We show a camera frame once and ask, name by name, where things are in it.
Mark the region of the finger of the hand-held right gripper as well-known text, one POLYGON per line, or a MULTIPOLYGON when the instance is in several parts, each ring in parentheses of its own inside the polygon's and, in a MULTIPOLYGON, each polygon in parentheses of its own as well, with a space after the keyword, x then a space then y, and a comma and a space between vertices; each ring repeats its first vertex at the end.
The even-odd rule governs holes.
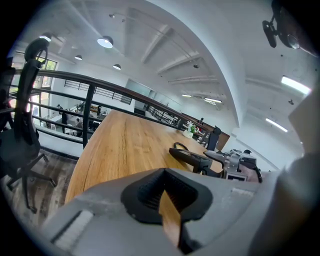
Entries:
POLYGON ((212 160, 210 169, 216 173, 221 173, 225 170, 225 157, 222 153, 213 150, 207 150, 203 153, 207 158, 212 160))

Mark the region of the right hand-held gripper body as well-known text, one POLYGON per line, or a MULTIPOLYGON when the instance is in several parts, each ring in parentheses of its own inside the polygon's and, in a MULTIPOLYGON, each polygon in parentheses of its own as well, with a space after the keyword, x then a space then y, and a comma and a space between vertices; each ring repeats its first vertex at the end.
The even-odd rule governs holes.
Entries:
POLYGON ((239 170, 239 164, 257 166, 257 158, 251 155, 251 151, 246 149, 244 152, 231 150, 224 154, 223 178, 230 181, 248 182, 247 176, 239 170))

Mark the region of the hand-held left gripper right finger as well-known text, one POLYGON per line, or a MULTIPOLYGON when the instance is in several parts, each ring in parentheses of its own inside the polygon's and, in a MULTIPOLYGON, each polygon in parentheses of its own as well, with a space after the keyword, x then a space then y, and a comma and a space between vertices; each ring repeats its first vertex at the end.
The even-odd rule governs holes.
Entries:
POLYGON ((257 230, 250 208, 262 185, 166 169, 178 206, 178 249, 184 256, 248 256, 257 230))

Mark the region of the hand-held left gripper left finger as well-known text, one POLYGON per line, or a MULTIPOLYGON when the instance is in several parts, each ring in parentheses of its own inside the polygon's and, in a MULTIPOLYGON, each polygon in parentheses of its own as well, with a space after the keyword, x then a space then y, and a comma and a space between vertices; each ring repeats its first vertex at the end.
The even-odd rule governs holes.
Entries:
POLYGON ((162 226, 138 222, 121 202, 126 186, 151 173, 143 171, 96 184, 59 208, 41 227, 54 255, 180 255, 162 226))

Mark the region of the person's right hand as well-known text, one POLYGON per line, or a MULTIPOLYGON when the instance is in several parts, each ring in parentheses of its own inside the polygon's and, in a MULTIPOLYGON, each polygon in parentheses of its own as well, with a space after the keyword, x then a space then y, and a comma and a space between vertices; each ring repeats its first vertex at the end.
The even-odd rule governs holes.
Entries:
POLYGON ((248 182, 263 182, 261 170, 256 165, 249 164, 249 166, 247 166, 246 164, 240 163, 238 169, 242 174, 247 176, 248 182))

